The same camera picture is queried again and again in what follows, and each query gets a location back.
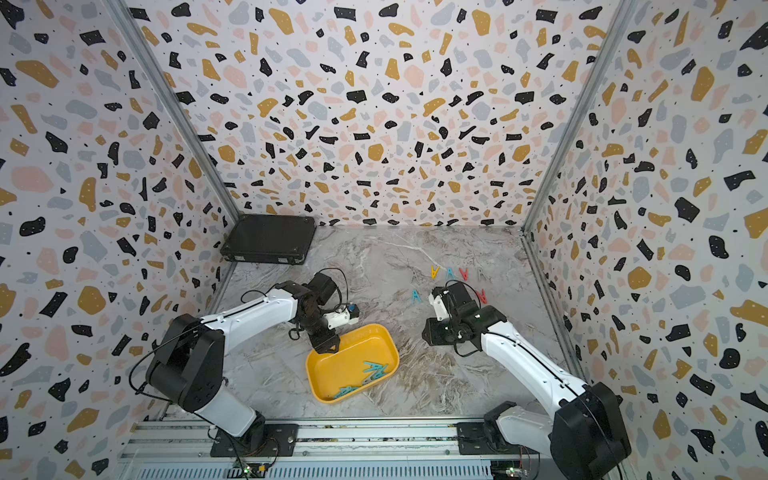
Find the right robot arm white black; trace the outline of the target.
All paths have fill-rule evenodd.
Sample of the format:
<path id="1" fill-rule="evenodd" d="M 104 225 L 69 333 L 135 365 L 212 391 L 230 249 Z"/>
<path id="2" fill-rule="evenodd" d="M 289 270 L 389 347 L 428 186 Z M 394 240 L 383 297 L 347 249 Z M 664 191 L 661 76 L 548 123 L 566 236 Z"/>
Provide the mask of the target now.
<path id="1" fill-rule="evenodd" d="M 604 383 L 590 385 L 558 366 L 463 282 L 434 288 L 429 303 L 435 314 L 422 331 L 428 345 L 472 344 L 510 372 L 544 410 L 536 414 L 505 401 L 480 422 L 458 424 L 462 454 L 536 453 L 538 459 L 552 459 L 566 479 L 601 479 L 630 456 L 618 397 Z"/>

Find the yellow plastic storage box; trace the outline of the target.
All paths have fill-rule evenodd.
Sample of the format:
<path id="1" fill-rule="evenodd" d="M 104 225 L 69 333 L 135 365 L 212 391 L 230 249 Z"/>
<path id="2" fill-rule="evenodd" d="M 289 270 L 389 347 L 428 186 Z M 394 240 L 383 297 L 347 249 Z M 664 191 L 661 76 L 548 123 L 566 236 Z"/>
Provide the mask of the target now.
<path id="1" fill-rule="evenodd" d="M 387 374 L 364 384 L 366 361 L 388 364 Z M 369 324 L 342 335 L 337 353 L 318 354 L 311 351 L 306 359 L 306 372 L 315 399 L 324 404 L 334 404 L 383 382 L 397 371 L 399 365 L 399 352 L 390 332 L 383 325 Z M 346 386 L 360 386 L 360 389 L 334 400 L 333 396 Z"/>

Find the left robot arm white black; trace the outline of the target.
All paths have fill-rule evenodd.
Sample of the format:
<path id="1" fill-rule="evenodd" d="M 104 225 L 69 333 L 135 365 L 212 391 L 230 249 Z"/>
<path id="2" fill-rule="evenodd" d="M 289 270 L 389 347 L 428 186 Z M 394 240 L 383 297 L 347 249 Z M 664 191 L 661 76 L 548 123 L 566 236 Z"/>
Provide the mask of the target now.
<path id="1" fill-rule="evenodd" d="M 265 419 L 225 385 L 224 363 L 230 352 L 279 324 L 293 334 L 306 334 L 319 354 L 335 354 L 337 329 L 359 320 L 359 308 L 346 302 L 341 289 L 324 272 L 307 283 L 274 284 L 258 298 L 205 317 L 182 314 L 173 319 L 159 344 L 142 360 L 144 382 L 131 387 L 156 400 L 179 406 L 233 441 L 258 446 Z"/>

